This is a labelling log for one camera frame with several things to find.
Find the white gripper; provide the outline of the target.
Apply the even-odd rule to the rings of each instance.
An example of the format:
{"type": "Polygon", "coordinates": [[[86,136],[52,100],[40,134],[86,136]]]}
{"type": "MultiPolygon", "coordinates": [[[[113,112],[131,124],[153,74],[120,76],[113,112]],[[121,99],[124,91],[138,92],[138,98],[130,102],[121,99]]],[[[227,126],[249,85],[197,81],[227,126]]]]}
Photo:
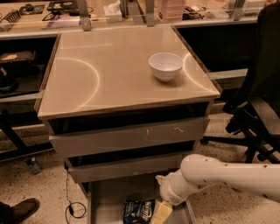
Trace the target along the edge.
{"type": "Polygon", "coordinates": [[[180,171],[157,175],[156,180],[163,201],[156,201],[150,224],[164,224],[172,213],[172,206],[180,205],[189,197],[189,184],[180,171]]]}

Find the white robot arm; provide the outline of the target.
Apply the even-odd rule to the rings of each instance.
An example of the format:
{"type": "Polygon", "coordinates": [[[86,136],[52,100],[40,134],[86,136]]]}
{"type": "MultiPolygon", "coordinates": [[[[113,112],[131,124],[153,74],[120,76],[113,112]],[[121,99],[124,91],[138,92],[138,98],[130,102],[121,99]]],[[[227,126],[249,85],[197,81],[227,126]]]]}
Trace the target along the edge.
{"type": "Polygon", "coordinates": [[[155,177],[161,201],[156,201],[150,224],[164,224],[173,207],[195,193],[218,184],[280,202],[280,164],[221,162],[200,154],[186,156],[175,172],[155,177]]]}

